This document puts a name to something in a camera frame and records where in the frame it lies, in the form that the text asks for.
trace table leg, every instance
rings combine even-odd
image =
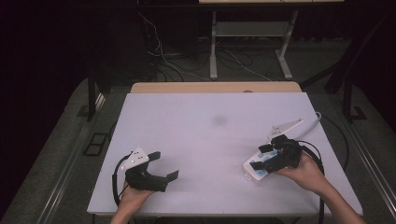
[[[280,49],[276,50],[276,57],[279,60],[279,64],[280,67],[282,68],[282,72],[283,75],[285,76],[285,79],[292,79],[292,75],[291,72],[289,70],[289,66],[286,63],[286,59],[285,59],[285,53],[286,53],[286,48],[288,47],[290,38],[291,38],[291,34],[293,32],[294,29],[294,24],[297,20],[297,15],[298,15],[298,11],[293,11],[293,13],[291,14],[291,18],[289,21],[289,25],[288,28],[286,30],[286,33],[284,35],[284,39],[283,39],[283,44],[282,47]]]
[[[216,64],[216,11],[213,12],[212,16],[212,38],[211,38],[211,50],[210,50],[210,79],[218,79],[218,68]]]

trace white table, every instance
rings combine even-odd
[[[304,123],[287,134],[290,138],[316,119],[303,92],[128,94],[88,212],[114,214],[117,206],[112,196],[111,175],[123,156],[141,146],[147,153],[157,150],[162,153],[159,160],[150,163],[150,173],[165,176],[179,170],[179,178],[169,183],[166,192],[150,196],[139,211],[140,216],[314,215],[319,204],[315,194],[280,175],[268,175],[255,184],[247,181],[242,171],[242,163],[267,142],[272,125],[296,119],[303,119]],[[320,150],[327,178],[362,214],[321,125],[304,140]],[[123,180],[119,171],[119,192]]]

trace wooden table edge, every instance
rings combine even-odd
[[[131,93],[302,92],[296,82],[137,82]]]

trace metal stand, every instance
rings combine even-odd
[[[212,15],[212,36],[210,51],[210,79],[218,79],[218,69],[216,62],[216,36],[283,36],[283,43],[280,49],[276,50],[276,57],[279,61],[285,79],[292,79],[289,66],[286,63],[285,53],[290,42],[294,24],[297,20],[298,11],[293,11],[289,21],[268,21],[268,22],[233,22],[216,20],[216,11]]]
[[[292,79],[293,76],[291,75],[289,66],[286,63],[285,53],[286,53],[286,48],[288,47],[288,44],[289,44],[289,41],[291,38],[291,34],[294,29],[294,24],[297,20],[297,16],[298,16],[298,11],[293,11],[293,13],[291,14],[288,29],[285,34],[285,39],[283,40],[282,48],[276,50],[276,57],[277,57],[277,60],[279,61],[280,67],[282,68],[283,75],[285,76],[285,79],[288,79],[288,80]]]
[[[373,35],[375,34],[378,27],[385,20],[385,18],[389,15],[392,9],[388,10],[387,13],[382,16],[379,22],[374,26],[370,32],[363,37],[359,37],[358,39],[354,39],[344,54],[343,58],[340,61],[340,67],[335,70],[327,83],[325,89],[328,93],[336,93],[339,88],[344,83],[344,102],[343,102],[343,113],[346,116],[346,119],[349,122],[353,122],[354,119],[366,119],[363,112],[360,108],[355,106],[355,110],[358,115],[351,115],[351,106],[352,106],[352,80],[354,78],[354,74],[351,73],[353,66],[356,65],[357,60],[359,59],[361,52],[364,50],[366,45],[369,43]]]
[[[337,63],[333,64],[332,66],[326,68],[325,70],[319,72],[318,74],[312,76],[311,78],[299,83],[300,88],[304,89],[305,87],[311,85],[312,83],[328,76],[329,74],[331,74],[334,71],[334,69],[338,68],[339,64],[340,64],[340,62],[337,62]]]

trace gray stain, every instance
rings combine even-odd
[[[212,123],[214,126],[225,126],[227,123],[227,119],[222,116],[222,115],[216,115],[213,119],[212,119]]]

